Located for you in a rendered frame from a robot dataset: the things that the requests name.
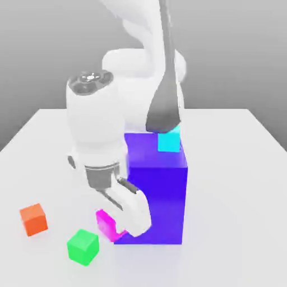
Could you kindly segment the small magenta cube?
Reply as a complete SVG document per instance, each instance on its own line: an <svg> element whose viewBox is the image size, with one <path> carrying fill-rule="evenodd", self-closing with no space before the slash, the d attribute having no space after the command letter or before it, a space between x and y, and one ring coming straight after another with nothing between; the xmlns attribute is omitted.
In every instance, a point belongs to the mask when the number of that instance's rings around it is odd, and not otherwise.
<svg viewBox="0 0 287 287"><path fill-rule="evenodd" d="M117 232L116 221L110 217L103 209L95 212L96 221L99 230L111 241L116 242L128 232L123 229Z"/></svg>

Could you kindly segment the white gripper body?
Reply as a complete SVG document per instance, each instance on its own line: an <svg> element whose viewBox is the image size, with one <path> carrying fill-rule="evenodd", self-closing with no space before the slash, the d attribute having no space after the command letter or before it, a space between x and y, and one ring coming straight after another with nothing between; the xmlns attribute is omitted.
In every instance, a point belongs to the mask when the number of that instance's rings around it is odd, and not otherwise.
<svg viewBox="0 0 287 287"><path fill-rule="evenodd" d="M103 209L116 221L117 232L125 229L138 237L151 227L149 204L145 194L126 179L113 179L112 186L98 190L98 210Z"/></svg>

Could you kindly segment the large blue box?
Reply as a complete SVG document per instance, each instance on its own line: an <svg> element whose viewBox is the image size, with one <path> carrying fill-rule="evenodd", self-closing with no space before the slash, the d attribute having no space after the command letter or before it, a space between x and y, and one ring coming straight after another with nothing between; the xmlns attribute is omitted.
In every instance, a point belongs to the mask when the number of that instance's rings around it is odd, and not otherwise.
<svg viewBox="0 0 287 287"><path fill-rule="evenodd" d="M146 195L152 226L139 237L125 234L115 244L181 244L188 178L184 150L158 151L152 133L127 133L125 139L128 180Z"/></svg>

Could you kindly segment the small green cube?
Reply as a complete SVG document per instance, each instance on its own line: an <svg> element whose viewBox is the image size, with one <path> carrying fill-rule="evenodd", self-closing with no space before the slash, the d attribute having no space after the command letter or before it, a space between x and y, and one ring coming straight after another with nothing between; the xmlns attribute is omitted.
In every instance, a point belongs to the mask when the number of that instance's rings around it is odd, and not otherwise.
<svg viewBox="0 0 287 287"><path fill-rule="evenodd" d="M67 242L68 257L83 266L88 266L99 253L99 236L79 229Z"/></svg>

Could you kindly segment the small orange cube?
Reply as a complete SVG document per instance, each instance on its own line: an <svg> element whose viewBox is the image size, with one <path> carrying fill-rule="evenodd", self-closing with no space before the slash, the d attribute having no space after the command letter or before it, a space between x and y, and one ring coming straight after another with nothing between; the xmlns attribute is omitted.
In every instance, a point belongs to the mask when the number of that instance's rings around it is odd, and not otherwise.
<svg viewBox="0 0 287 287"><path fill-rule="evenodd" d="M45 212L39 203L21 209L20 215L28 237L48 229Z"/></svg>

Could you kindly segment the small cyan cube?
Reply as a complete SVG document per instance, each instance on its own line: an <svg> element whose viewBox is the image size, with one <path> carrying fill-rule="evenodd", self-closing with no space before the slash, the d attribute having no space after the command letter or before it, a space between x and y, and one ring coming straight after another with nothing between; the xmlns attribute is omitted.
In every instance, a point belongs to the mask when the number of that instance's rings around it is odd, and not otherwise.
<svg viewBox="0 0 287 287"><path fill-rule="evenodd" d="M159 152L180 152L180 126L167 133L158 133Z"/></svg>

